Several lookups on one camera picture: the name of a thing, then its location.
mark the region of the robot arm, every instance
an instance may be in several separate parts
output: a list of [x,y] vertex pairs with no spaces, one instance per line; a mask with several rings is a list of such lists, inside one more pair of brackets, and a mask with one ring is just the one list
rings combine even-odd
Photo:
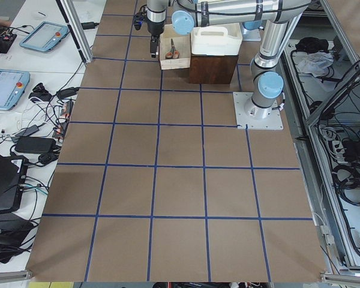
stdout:
[[135,27],[146,21],[151,33],[151,55],[156,56],[158,39],[164,32],[167,7],[174,7],[172,23],[175,31],[185,35],[193,27],[267,20],[257,65],[272,68],[294,30],[301,13],[311,0],[147,0],[144,11],[135,16]]
[[142,20],[148,23],[151,55],[156,57],[160,34],[164,32],[166,9],[173,6],[174,30],[189,34],[195,26],[267,20],[260,50],[251,63],[254,93],[244,104],[246,114],[262,120],[272,112],[272,104],[280,95],[284,82],[273,72],[302,12],[311,0],[148,0],[135,16],[135,28]]

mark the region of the white plastic basket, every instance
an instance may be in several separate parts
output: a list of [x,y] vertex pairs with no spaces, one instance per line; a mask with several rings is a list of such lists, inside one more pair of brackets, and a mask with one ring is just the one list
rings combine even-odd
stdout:
[[242,42],[239,23],[193,28],[191,33],[192,54],[237,55]]

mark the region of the grid line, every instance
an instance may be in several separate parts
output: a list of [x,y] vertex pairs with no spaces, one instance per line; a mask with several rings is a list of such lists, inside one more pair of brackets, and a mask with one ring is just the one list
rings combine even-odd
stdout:
[[247,145],[248,145],[248,153],[250,158],[250,165],[251,165],[251,174],[252,174],[252,182],[253,182],[253,190],[254,190],[254,196],[256,200],[256,208],[257,208],[257,215],[259,216],[259,227],[260,227],[260,235],[262,239],[262,246],[263,246],[263,253],[264,253],[264,261],[265,261],[265,267],[266,267],[266,273],[268,277],[268,282],[272,282],[271,278],[271,272],[269,270],[269,263],[268,263],[268,256],[266,253],[266,247],[265,247],[265,239],[264,239],[264,231],[263,231],[263,224],[261,219],[261,211],[260,211],[260,205],[259,205],[259,197],[257,195],[257,188],[256,188],[256,179],[254,175],[254,169],[253,169],[253,159],[252,159],[252,151],[251,151],[251,141],[250,141],[250,135],[248,132],[248,126],[245,128],[245,136],[247,138]]
[[44,217],[83,217],[83,218],[142,218],[142,219],[198,219],[198,220],[254,220],[254,221],[313,221],[310,217],[231,217],[231,216],[174,216],[174,215],[112,215],[112,214],[55,214],[43,213]]
[[[138,0],[135,1],[135,6],[134,6],[135,12],[136,12],[136,7],[137,7],[137,2],[138,2]],[[127,45],[127,51],[125,53],[125,59],[128,58],[128,51],[129,51],[129,48],[130,48],[130,44],[131,44],[131,37],[128,38],[128,45]],[[122,70],[121,80],[120,80],[120,88],[122,87],[126,66],[127,66],[127,62],[125,61],[124,66],[123,66],[123,70]],[[116,122],[116,116],[117,116],[118,107],[119,107],[119,101],[120,101],[120,94],[121,94],[121,90],[119,90],[119,93],[118,93],[118,99],[117,99],[117,103],[116,103],[115,114],[113,116],[113,121],[114,122]],[[91,267],[91,259],[92,259],[92,252],[93,252],[93,246],[94,246],[95,235],[96,235],[98,215],[100,214],[101,198],[103,196],[104,183],[105,183],[106,175],[107,175],[107,164],[108,164],[108,161],[109,161],[109,155],[110,155],[110,151],[111,151],[111,147],[112,147],[112,140],[113,140],[114,133],[115,133],[115,124],[112,124],[112,130],[111,130],[111,134],[110,134],[107,157],[106,157],[106,162],[105,162],[105,165],[104,165],[104,173],[103,173],[103,178],[101,180],[100,193],[99,193],[99,197],[98,197],[97,210],[96,210],[96,216],[95,216],[95,222],[94,222],[94,229],[93,229],[92,238],[91,238],[91,246],[89,247],[88,261],[87,261],[87,266],[86,266],[86,271],[85,271],[85,276],[84,276],[84,281],[85,282],[87,282],[87,280],[88,280],[89,269]]]
[[[122,35],[122,34],[97,34],[97,36],[100,37],[129,37],[129,35]],[[131,35],[133,38],[150,38],[150,36],[144,36],[144,35]]]
[[[152,88],[103,88],[103,87],[85,87],[81,86],[80,89],[91,89],[91,90],[122,90],[122,91],[157,91],[157,92],[194,92],[199,93],[199,90],[178,90],[178,89],[152,89]],[[203,90],[203,93],[216,93],[216,94],[232,94],[232,91],[209,91]]]
[[[58,163],[59,166],[105,166],[103,163]],[[147,168],[178,168],[178,169],[229,169],[229,170],[286,170],[300,171],[297,167],[229,167],[229,166],[176,166],[176,165],[150,165],[150,164],[111,164],[113,167],[147,167]]]
[[216,128],[237,128],[233,125],[200,125],[200,124],[170,124],[170,123],[133,123],[133,122],[95,122],[95,121],[70,121],[75,124],[116,124],[136,126],[177,126],[177,127],[216,127]]
[[205,210],[205,239],[206,239],[206,260],[208,270],[208,282],[211,282],[211,259],[209,256],[209,230],[208,230],[208,195],[206,190],[206,169],[205,169],[205,137],[204,137],[204,111],[203,111],[203,92],[200,84],[200,108],[202,121],[202,151],[203,151],[203,186],[204,186],[204,210]]
[[152,203],[151,203],[151,220],[149,222],[149,243],[148,243],[148,268],[146,272],[146,280],[149,281],[151,277],[151,257],[152,257],[152,231],[154,225],[154,210],[155,210],[155,190],[156,190],[156,176],[157,176],[157,161],[158,161],[158,147],[160,143],[160,116],[161,116],[161,99],[163,96],[163,71],[160,74],[160,93],[158,101],[158,115],[157,115],[157,139],[156,139],[156,151],[155,151],[155,165],[154,165],[154,181],[152,188]]
[[239,69],[238,64],[236,64],[236,71],[238,72],[239,89],[242,92],[242,86],[241,86],[241,80],[240,80],[240,69]]
[[111,61],[125,61],[125,62],[157,62],[156,60],[119,59],[119,58],[110,58],[110,57],[94,57],[94,59],[111,60]]

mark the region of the blue joint cap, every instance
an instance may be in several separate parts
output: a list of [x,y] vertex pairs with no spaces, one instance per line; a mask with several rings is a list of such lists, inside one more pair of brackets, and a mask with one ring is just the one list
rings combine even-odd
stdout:
[[277,98],[283,90],[284,80],[276,72],[266,72],[259,80],[259,91],[268,99]]
[[262,20],[244,22],[243,26],[246,30],[255,30],[262,25]]
[[172,25],[177,34],[187,35],[194,28],[194,20],[190,13],[178,10],[172,14]]

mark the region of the screen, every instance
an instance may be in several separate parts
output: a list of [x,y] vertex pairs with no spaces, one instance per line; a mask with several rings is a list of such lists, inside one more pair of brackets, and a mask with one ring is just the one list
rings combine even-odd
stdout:
[[18,72],[0,72],[0,106],[4,106],[16,87],[16,83],[20,81],[22,73]]
[[35,47],[44,48],[49,40],[51,40],[55,36],[55,33],[59,32],[60,29],[60,26],[45,23],[42,27],[33,32],[31,37],[28,38],[24,43]]

